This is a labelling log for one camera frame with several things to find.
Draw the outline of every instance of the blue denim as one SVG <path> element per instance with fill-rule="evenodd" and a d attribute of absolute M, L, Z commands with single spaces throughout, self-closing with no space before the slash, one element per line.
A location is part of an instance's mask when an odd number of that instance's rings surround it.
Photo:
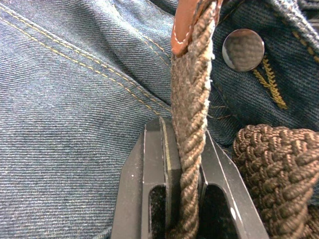
<path fill-rule="evenodd" d="M 170 118 L 177 0 L 0 2 L 0 238 L 106 238 L 126 158 L 145 123 Z M 247 124 L 318 131 L 319 36 L 305 2 L 223 7 L 208 129 L 226 150 Z M 264 39 L 286 110 L 224 63 L 238 28 Z"/>

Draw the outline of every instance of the metal button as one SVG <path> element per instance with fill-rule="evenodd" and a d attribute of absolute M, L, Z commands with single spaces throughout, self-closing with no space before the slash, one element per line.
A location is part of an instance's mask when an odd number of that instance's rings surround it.
<path fill-rule="evenodd" d="M 261 37 L 250 29 L 230 33 L 223 44 L 223 58 L 235 71 L 250 71 L 262 61 L 265 46 Z"/>

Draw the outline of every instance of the woven cord belt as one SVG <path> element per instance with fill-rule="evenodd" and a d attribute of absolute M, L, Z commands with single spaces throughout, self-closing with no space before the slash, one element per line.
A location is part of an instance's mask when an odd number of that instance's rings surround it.
<path fill-rule="evenodd" d="M 193 25 L 184 28 L 189 31 L 184 32 L 183 41 L 178 40 L 183 34 L 175 31 L 180 23 L 176 21 L 173 27 L 172 123 L 182 175 L 179 222 L 166 238 L 194 239 L 198 231 L 198 171 L 207 129 L 212 34 L 221 2 L 197 1 L 192 14 L 198 19 L 191 19 Z M 319 178 L 319 134 L 307 129 L 250 125 L 239 131 L 234 152 L 233 160 L 269 236 L 319 238 L 319 209 L 307 205 Z"/>

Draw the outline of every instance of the brown leather trim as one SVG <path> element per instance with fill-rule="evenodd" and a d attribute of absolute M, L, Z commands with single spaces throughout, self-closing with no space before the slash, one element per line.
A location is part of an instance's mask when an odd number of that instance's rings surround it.
<path fill-rule="evenodd" d="M 215 23 L 218 22 L 219 10 L 223 0 L 179 0 L 175 20 L 171 34 L 172 52 L 176 56 L 181 56 L 187 51 L 187 46 L 191 42 L 191 35 L 198 18 L 212 3 L 216 2 L 218 14 Z"/>

